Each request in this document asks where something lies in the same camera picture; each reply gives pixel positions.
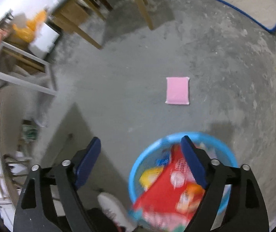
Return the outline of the red snack bag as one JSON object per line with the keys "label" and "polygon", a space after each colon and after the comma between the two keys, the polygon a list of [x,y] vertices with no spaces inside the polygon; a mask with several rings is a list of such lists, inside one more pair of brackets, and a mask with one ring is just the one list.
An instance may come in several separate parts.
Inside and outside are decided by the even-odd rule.
{"label": "red snack bag", "polygon": [[[135,218],[153,229],[184,231],[203,198],[204,189],[179,168],[180,161],[164,166],[152,186],[133,204]],[[186,166],[192,175],[187,162]]]}

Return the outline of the white orange medicine box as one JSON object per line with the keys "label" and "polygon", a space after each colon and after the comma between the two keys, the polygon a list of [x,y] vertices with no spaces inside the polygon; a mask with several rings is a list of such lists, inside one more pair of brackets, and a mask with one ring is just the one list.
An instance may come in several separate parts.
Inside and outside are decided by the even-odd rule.
{"label": "white orange medicine box", "polygon": [[139,183],[141,187],[147,191],[152,184],[156,181],[159,175],[163,172],[163,166],[156,166],[145,170],[139,178]]}

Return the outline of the blue plastic trash basket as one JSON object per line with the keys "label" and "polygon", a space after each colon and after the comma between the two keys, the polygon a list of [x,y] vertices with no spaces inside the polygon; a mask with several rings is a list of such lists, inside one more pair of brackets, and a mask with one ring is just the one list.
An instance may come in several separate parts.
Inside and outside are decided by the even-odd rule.
{"label": "blue plastic trash basket", "polygon": [[231,149],[221,140],[203,132],[179,132],[165,136],[148,146],[136,159],[131,168],[128,180],[130,200],[136,200],[146,191],[146,187],[140,183],[142,174],[148,169],[159,166],[167,166],[169,162],[182,159],[179,168],[183,170],[190,180],[193,179],[188,171],[186,162],[181,153],[180,143],[184,136],[188,136],[194,145],[202,145],[209,153],[210,158],[219,160],[227,166],[237,167],[238,163]]}

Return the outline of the white sneaker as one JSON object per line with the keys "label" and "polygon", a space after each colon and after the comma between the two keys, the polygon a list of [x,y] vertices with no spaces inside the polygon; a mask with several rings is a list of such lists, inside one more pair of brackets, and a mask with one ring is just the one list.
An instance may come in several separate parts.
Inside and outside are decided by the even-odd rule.
{"label": "white sneaker", "polygon": [[103,213],[114,222],[118,231],[135,231],[137,222],[131,219],[123,204],[112,194],[101,192],[98,203]]}

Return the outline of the wooden side table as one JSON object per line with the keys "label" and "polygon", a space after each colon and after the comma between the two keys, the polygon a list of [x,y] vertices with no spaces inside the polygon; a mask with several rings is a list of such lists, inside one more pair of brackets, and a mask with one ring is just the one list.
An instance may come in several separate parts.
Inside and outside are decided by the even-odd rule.
{"label": "wooden side table", "polygon": [[55,96],[51,64],[4,41],[0,42],[0,85],[13,84]]}

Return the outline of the yellow plastic bag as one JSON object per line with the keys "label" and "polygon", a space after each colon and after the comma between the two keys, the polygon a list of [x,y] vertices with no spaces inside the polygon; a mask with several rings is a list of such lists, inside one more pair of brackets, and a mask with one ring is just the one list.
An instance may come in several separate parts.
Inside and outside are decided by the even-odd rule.
{"label": "yellow plastic bag", "polygon": [[26,43],[31,43],[35,40],[37,33],[47,19],[47,10],[43,9],[38,12],[33,19],[26,20],[25,27],[18,27],[13,24],[13,30],[17,37]]}

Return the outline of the cardboard box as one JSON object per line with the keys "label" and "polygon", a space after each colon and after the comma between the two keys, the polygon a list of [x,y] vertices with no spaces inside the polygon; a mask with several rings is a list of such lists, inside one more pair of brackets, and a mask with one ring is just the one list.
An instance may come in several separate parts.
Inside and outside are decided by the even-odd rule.
{"label": "cardboard box", "polygon": [[[89,18],[89,14],[77,3],[71,3],[67,7],[62,8],[59,14],[62,14],[77,26],[85,23]],[[73,33],[73,30],[58,17],[53,16],[52,22],[60,27],[64,32],[68,34]]]}

